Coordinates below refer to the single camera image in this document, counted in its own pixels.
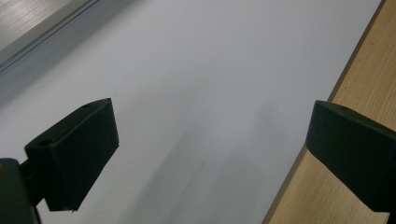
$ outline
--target gray metal surface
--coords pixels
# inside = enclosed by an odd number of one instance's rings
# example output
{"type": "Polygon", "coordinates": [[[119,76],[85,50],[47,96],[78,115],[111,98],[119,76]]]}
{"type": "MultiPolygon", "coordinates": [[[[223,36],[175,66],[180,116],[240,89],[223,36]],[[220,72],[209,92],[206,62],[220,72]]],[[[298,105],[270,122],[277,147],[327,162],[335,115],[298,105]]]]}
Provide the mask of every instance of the gray metal surface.
{"type": "Polygon", "coordinates": [[[0,71],[69,21],[90,0],[0,0],[0,71]]]}

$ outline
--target wooden floor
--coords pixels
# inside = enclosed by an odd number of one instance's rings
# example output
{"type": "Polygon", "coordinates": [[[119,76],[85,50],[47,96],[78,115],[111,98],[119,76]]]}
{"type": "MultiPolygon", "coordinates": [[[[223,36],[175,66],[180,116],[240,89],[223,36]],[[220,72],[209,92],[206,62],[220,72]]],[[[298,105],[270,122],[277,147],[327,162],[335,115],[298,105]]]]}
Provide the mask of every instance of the wooden floor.
{"type": "MultiPolygon", "coordinates": [[[[382,1],[329,101],[396,131],[396,1],[382,1]]],[[[387,223],[304,147],[263,223],[387,223]]]]}

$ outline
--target brown edge strip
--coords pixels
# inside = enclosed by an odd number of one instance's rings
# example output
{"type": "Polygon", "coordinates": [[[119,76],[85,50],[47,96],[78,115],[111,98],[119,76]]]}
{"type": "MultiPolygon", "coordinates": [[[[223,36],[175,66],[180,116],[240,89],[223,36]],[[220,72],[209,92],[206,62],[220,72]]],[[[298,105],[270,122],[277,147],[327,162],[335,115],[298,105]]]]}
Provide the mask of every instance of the brown edge strip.
{"type": "MultiPolygon", "coordinates": [[[[346,63],[346,66],[343,70],[343,72],[341,73],[340,77],[338,78],[337,82],[335,83],[334,88],[332,89],[332,93],[330,94],[329,98],[328,98],[328,102],[332,102],[332,100],[334,99],[334,96],[336,95],[336,93],[338,92],[341,84],[343,83],[345,76],[347,74],[347,72],[349,71],[350,66],[352,65],[352,63],[355,60],[356,55],[358,54],[362,43],[364,42],[364,40],[366,39],[366,36],[369,34],[369,32],[371,31],[373,24],[379,14],[379,12],[382,9],[382,6],[384,6],[385,2],[387,0],[381,0],[381,2],[378,5],[378,8],[375,10],[375,13],[373,15],[373,17],[370,19],[366,29],[364,30],[361,39],[359,40],[358,44],[356,45],[355,49],[353,50],[349,60],[346,63]]],[[[292,180],[292,178],[294,177],[297,168],[300,166],[300,163],[304,157],[306,153],[306,148],[305,145],[303,146],[303,148],[301,149],[300,153],[298,154],[296,160],[294,161],[294,164],[291,166],[290,171],[288,173],[288,175],[285,178],[285,181],[283,182],[282,186],[279,189],[279,192],[277,193],[277,195],[274,198],[273,203],[271,204],[270,209],[268,210],[267,214],[265,215],[264,220],[262,221],[262,224],[266,224],[269,223],[270,220],[272,219],[272,216],[274,215],[276,209],[279,206],[279,203],[283,197],[283,195],[285,194],[286,189],[288,188],[290,181],[292,180]]]]}

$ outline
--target wooden surface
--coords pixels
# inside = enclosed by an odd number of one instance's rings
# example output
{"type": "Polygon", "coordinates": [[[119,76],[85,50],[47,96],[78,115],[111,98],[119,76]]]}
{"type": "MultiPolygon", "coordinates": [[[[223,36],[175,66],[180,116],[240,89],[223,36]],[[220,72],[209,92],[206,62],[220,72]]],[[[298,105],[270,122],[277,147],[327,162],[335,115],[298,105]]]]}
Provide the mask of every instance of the wooden surface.
{"type": "MultiPolygon", "coordinates": [[[[329,101],[396,130],[396,1],[383,1],[329,101]]],[[[387,223],[304,147],[263,223],[387,223]]]]}

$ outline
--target white board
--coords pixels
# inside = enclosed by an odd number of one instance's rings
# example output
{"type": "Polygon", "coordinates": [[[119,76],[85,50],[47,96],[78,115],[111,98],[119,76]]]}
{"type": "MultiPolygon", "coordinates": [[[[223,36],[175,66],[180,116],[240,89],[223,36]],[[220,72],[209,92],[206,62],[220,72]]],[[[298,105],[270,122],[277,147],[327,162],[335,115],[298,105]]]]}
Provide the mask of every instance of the white board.
{"type": "Polygon", "coordinates": [[[111,97],[120,148],[50,223],[261,223],[379,0],[102,0],[0,74],[2,157],[111,97]]]}

